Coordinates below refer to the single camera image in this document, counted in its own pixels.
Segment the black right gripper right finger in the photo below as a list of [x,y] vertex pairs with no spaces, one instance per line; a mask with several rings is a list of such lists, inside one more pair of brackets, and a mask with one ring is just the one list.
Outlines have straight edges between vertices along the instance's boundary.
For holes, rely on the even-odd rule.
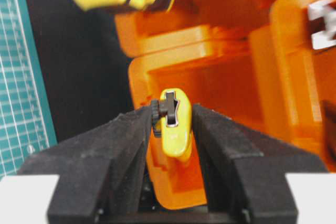
[[328,173],[322,159],[196,104],[192,129],[208,207],[248,223],[296,223],[287,173]]

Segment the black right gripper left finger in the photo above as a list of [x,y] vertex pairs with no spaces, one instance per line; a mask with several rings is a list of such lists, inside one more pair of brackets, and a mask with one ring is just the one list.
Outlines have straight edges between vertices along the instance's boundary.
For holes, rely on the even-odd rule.
[[101,213],[138,210],[151,109],[31,154],[1,179],[1,223],[96,223]]

